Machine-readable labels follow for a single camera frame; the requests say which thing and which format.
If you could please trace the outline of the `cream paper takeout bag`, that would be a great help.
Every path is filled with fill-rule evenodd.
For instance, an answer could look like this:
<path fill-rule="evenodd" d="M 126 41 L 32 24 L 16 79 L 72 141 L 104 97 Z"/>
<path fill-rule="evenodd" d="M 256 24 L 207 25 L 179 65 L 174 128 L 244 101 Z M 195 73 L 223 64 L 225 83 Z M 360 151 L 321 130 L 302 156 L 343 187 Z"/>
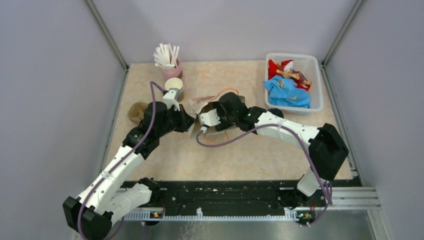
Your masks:
<path fill-rule="evenodd" d="M 204 96 L 204 97 L 196 97 L 196 98 L 192 98 L 188 101 L 189 104 L 189 115 L 192 116 L 193 118 L 195 118 L 195 122 L 193 124 L 193 126 L 190 127 L 190 129 L 188 130 L 188 137 L 190 139 L 195 139 L 196 135 L 198 134 L 198 132 L 200 132 L 201 130 L 201 125 L 199 122 L 199 114 L 200 113 L 204 113 L 204 112 L 208 112 L 211 110 L 214 110 L 214 101 L 217 101 L 221 96 L 223 96 L 226 93 L 229 92 L 233 92 L 235 94 L 237 94 L 242 102 L 246 102 L 246 99 L 243 95 L 241 95 L 239 93 L 239 91 L 233 87 L 227 87 L 222 89 L 218 94 L 216 95 L 212 95 L 212 96 Z M 205 133 L 203 134 L 203 140 L 206 141 L 206 143 L 210 144 L 210 145 L 217 145 L 218 142 L 216 141 L 211 141 L 208 139 L 208 136 L 213 136 L 213 135 L 221 135 L 221 134 L 225 134 L 226 140 L 225 142 L 229 142 L 230 141 L 230 137 L 229 137 L 229 131 L 235 129 L 236 127 L 233 126 L 230 129 L 224 130 L 224 131 L 219 131 L 218 134 L 208 134 Z"/>

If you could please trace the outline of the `brown pulp cup carrier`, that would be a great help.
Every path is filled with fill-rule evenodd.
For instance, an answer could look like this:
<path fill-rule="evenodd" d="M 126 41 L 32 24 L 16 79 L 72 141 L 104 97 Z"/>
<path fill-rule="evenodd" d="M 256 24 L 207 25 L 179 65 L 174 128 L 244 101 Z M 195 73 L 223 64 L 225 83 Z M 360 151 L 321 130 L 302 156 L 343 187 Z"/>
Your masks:
<path fill-rule="evenodd" d="M 128 119 L 139 125 L 140 122 L 144 119 L 144 111 L 147 109 L 148 104 L 145 102 L 135 102 L 127 112 Z"/>

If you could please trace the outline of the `black cup lid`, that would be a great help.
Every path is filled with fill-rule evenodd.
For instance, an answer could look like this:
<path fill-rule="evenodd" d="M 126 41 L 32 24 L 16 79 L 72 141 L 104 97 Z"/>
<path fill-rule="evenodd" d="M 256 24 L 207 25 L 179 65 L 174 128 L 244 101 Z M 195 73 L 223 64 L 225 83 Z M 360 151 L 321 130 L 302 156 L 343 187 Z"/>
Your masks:
<path fill-rule="evenodd" d="M 285 118 L 283 112 L 278 108 L 269 108 L 267 111 L 275 116 L 278 116 L 279 118 Z"/>

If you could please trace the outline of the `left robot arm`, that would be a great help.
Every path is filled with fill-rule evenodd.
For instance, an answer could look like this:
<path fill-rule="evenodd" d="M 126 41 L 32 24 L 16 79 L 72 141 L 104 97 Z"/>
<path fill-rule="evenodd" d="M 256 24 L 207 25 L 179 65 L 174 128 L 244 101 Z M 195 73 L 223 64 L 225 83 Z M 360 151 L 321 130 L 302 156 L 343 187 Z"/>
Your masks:
<path fill-rule="evenodd" d="M 69 196 L 63 202 L 68 226 L 84 240 L 109 239 L 113 225 L 132 210 L 144 204 L 156 206 L 161 194 L 152 179 L 145 177 L 124 192 L 119 189 L 159 146 L 161 137 L 187 132 L 194 123 L 195 118 L 181 104 L 149 103 L 139 125 L 128 132 L 107 167 L 77 197 Z"/>

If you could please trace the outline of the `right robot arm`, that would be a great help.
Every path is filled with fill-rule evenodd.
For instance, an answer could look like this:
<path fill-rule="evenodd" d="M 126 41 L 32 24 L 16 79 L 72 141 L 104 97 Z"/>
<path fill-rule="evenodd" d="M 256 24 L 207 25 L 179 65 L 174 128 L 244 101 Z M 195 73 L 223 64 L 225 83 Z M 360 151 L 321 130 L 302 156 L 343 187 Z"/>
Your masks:
<path fill-rule="evenodd" d="M 228 92 L 211 103 L 219 120 L 235 126 L 247 134 L 278 139 L 300 148 L 309 163 L 309 169 L 300 178 L 293 200 L 307 206 L 316 190 L 330 186 L 349 155 L 349 149 L 336 127 L 309 126 L 285 119 L 276 108 L 247 107 L 238 95 Z"/>

